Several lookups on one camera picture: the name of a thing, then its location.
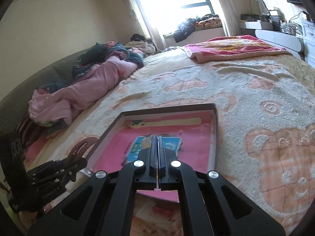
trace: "pillow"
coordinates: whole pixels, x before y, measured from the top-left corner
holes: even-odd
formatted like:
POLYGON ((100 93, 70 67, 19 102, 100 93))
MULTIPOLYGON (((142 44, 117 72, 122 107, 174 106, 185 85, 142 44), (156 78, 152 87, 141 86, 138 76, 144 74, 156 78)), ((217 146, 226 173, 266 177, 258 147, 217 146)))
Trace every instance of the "pillow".
POLYGON ((15 130, 20 134, 22 147, 28 148, 32 143, 39 139, 45 128, 35 124, 27 112, 15 130))

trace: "white curtain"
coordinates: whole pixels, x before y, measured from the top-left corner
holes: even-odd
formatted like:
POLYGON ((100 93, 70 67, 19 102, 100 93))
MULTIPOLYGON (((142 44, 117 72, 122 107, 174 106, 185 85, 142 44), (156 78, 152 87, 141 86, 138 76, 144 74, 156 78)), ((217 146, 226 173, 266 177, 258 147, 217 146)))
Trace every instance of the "white curtain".
POLYGON ((163 37, 163 33, 161 33, 156 26, 152 25, 151 22, 149 22, 147 16, 145 15, 143 6, 140 2, 140 0, 130 0, 131 6, 133 10, 135 11, 138 21, 141 25, 141 28, 143 29, 145 35, 148 35, 151 37, 153 43, 156 45, 156 47, 162 51, 167 48, 165 39, 163 37))
POLYGON ((220 16, 227 36, 240 35, 238 16, 232 0, 210 0, 216 14, 220 16))

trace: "silver screw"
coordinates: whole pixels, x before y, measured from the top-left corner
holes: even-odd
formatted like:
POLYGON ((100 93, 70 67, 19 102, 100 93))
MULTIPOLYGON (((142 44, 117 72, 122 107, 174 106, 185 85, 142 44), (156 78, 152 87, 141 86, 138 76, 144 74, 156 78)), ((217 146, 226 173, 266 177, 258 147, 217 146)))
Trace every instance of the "silver screw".
POLYGON ((104 178, 104 177, 106 176, 106 172, 105 172, 105 171, 97 171, 97 172, 95 173, 95 176, 96 176, 97 178, 104 178))
POLYGON ((144 165, 144 162, 141 160, 136 160, 133 163, 136 167, 142 167, 144 165))
POLYGON ((182 164, 182 163, 181 163, 179 160, 174 160, 174 161, 171 162, 171 165, 172 165, 173 167, 175 167, 175 168, 180 167, 181 164, 182 164))
POLYGON ((219 176, 219 174, 216 171, 210 171, 208 173, 208 176, 210 176, 211 178, 217 178, 219 176))

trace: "fuzzy blanket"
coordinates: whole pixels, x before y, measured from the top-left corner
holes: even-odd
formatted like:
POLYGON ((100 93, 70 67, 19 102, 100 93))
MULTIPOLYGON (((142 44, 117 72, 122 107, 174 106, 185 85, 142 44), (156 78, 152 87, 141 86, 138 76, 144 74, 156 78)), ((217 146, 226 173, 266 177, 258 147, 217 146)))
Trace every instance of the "fuzzy blanket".
POLYGON ((86 137, 100 137, 122 111, 213 102, 219 115, 215 169, 292 232, 315 197, 315 99, 282 65, 302 62, 282 55, 178 69, 185 61, 170 56, 172 71, 135 79, 158 71, 166 63, 158 58, 168 53, 149 57, 156 66, 145 65, 82 112, 29 169, 65 158, 86 137))
POLYGON ((189 58, 196 58, 198 63, 291 54, 285 49, 278 49, 251 35, 218 37, 207 42, 188 44, 182 49, 189 58))

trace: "window frame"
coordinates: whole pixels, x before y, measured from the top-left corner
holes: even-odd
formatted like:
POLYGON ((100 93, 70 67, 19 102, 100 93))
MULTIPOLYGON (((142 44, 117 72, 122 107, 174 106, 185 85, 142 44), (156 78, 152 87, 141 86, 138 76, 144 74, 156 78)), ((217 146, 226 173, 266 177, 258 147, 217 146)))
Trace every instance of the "window frame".
POLYGON ((199 7, 199 6, 206 6, 206 5, 209 6, 211 13, 215 14, 210 0, 206 0, 205 2, 200 2, 200 3, 193 3, 193 4, 184 5, 184 6, 181 6, 181 8, 187 9, 187 8, 193 8, 193 7, 199 7))

